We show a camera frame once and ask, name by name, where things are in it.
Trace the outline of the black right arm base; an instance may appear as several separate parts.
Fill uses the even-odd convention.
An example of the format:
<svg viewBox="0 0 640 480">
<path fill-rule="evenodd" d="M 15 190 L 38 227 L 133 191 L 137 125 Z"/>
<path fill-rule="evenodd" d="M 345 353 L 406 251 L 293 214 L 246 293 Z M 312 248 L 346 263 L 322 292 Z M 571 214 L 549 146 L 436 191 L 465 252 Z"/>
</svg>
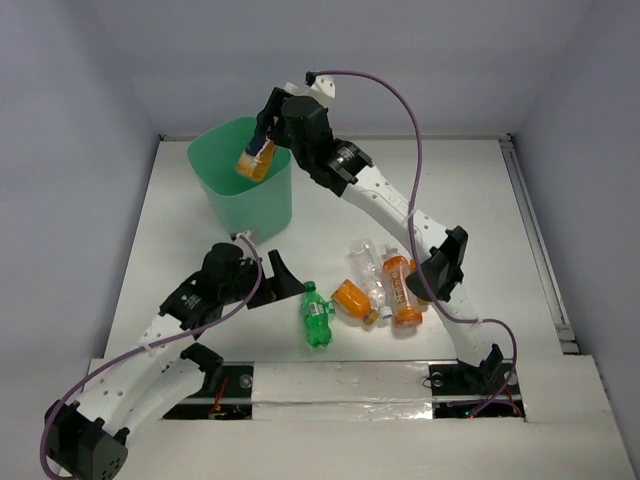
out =
<svg viewBox="0 0 640 480">
<path fill-rule="evenodd" d="M 512 362 L 494 344 L 479 367 L 459 361 L 430 364 L 422 386 L 432 395 L 435 419 L 524 418 Z"/>
</svg>

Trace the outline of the green plastic bin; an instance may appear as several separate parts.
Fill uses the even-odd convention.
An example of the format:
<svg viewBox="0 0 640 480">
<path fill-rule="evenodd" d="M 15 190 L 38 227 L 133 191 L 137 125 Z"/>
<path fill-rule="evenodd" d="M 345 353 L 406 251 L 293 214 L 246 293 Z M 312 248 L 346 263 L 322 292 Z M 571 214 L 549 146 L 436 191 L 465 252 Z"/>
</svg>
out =
<svg viewBox="0 0 640 480">
<path fill-rule="evenodd" d="M 265 241 L 292 218 L 291 155 L 278 147 L 261 183 L 237 173 L 255 124 L 252 117 L 240 117 L 209 130 L 191 142 L 187 159 L 222 227 L 228 233 L 254 229 Z"/>
</svg>

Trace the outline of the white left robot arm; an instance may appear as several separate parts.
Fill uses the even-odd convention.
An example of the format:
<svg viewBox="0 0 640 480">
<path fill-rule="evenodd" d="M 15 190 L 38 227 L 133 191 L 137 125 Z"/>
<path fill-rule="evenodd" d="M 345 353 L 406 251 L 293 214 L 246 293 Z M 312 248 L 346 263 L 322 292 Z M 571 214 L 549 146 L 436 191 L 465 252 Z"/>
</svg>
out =
<svg viewBox="0 0 640 480">
<path fill-rule="evenodd" d="M 136 347 L 89 373 L 46 411 L 39 445 L 45 477 L 114 478 L 142 423 L 195 392 L 215 392 L 222 359 L 198 339 L 228 319 L 225 306 L 251 304 L 265 281 L 248 232 L 214 245 L 202 268 L 161 304 Z"/>
</svg>

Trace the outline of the orange blue juice bottle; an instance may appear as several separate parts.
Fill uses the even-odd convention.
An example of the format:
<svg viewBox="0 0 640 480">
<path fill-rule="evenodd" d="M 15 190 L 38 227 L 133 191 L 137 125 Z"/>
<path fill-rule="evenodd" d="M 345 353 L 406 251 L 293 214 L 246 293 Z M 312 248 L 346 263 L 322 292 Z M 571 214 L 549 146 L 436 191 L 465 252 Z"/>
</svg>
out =
<svg viewBox="0 0 640 480">
<path fill-rule="evenodd" d="M 254 181 L 265 180 L 273 162 L 276 145 L 266 135 L 256 133 L 236 163 L 236 172 Z"/>
</svg>

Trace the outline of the clear water bottle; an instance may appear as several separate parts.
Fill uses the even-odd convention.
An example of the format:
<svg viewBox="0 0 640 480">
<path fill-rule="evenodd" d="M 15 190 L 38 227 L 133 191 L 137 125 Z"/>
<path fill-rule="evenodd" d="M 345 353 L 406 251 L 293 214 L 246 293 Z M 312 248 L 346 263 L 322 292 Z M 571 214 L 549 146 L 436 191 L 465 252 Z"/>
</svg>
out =
<svg viewBox="0 0 640 480">
<path fill-rule="evenodd" d="M 382 264 L 373 242 L 369 239 L 353 242 L 350 245 L 348 259 L 356 277 L 356 284 L 368 296 L 371 306 L 378 311 L 383 320 L 391 320 L 392 309 L 383 282 Z"/>
</svg>

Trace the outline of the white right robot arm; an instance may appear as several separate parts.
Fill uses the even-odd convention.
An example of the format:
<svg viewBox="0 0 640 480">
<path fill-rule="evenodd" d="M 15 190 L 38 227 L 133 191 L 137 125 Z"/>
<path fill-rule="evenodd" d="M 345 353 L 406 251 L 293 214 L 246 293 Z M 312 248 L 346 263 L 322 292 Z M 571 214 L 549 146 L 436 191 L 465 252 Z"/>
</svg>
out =
<svg viewBox="0 0 640 480">
<path fill-rule="evenodd" d="M 277 128 L 312 180 L 367 213 L 416 258 L 407 286 L 438 310 L 455 349 L 462 384 L 476 395 L 487 393 L 496 381 L 503 354 L 483 334 L 462 285 L 467 232 L 460 226 L 448 229 L 411 210 L 363 150 L 333 136 L 328 110 L 314 98 L 285 100 Z"/>
</svg>

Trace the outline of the short orange juice bottle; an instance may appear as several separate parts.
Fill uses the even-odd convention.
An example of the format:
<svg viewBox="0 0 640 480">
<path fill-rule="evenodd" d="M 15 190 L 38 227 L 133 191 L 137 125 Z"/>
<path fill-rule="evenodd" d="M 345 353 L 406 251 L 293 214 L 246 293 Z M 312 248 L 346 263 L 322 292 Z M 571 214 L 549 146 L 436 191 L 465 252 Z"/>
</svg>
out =
<svg viewBox="0 0 640 480">
<path fill-rule="evenodd" d="M 365 325 L 373 325 L 379 318 L 369 297 L 351 280 L 345 279 L 331 295 L 332 301 L 349 316 L 361 320 Z"/>
</svg>

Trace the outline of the green soda bottle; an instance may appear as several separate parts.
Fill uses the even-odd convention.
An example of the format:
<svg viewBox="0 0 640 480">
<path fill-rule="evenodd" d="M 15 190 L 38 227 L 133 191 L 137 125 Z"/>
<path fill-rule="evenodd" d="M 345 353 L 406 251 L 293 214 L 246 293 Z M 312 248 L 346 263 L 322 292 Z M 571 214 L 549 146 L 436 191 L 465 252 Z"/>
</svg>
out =
<svg viewBox="0 0 640 480">
<path fill-rule="evenodd" d="M 329 321 L 335 313 L 334 306 L 318 292 L 313 281 L 306 281 L 303 286 L 300 312 L 307 344 L 312 349 L 326 348 L 333 339 Z"/>
</svg>

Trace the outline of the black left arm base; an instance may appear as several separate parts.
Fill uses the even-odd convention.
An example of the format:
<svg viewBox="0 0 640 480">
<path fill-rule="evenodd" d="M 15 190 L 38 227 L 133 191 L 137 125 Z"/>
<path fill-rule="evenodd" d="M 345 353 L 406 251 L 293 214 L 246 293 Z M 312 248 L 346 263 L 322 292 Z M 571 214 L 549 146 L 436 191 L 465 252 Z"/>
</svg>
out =
<svg viewBox="0 0 640 480">
<path fill-rule="evenodd" d="M 253 363 L 225 364 L 218 387 L 201 390 L 169 410 L 164 420 L 251 420 Z"/>
</svg>

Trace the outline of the orange floral label bottle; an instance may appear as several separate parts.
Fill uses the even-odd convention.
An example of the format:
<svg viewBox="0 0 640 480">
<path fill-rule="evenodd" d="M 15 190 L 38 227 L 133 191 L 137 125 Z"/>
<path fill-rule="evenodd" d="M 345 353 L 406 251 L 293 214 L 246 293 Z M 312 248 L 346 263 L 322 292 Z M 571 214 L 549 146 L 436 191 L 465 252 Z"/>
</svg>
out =
<svg viewBox="0 0 640 480">
<path fill-rule="evenodd" d="M 411 259 L 409 265 L 410 265 L 410 271 L 414 272 L 416 270 L 416 266 L 417 266 L 415 260 Z M 424 299 L 422 299 L 422 298 L 420 298 L 418 296 L 416 296 L 416 300 L 417 300 L 417 302 L 418 302 L 418 304 L 420 306 L 420 309 L 422 311 L 426 311 L 428 309 L 428 307 L 429 307 L 429 302 L 428 301 L 426 301 L 426 300 L 424 300 Z"/>
</svg>

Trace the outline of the tall orange tea bottle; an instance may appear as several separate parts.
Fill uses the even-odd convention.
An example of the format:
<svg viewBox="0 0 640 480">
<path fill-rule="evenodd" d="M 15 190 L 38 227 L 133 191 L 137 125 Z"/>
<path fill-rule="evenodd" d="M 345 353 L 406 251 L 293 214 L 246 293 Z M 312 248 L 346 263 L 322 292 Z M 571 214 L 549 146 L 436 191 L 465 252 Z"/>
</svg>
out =
<svg viewBox="0 0 640 480">
<path fill-rule="evenodd" d="M 406 283 L 406 278 L 411 273 L 409 261 L 397 248 L 386 246 L 382 268 L 391 296 L 394 326 L 418 327 L 423 322 L 423 315 Z"/>
</svg>

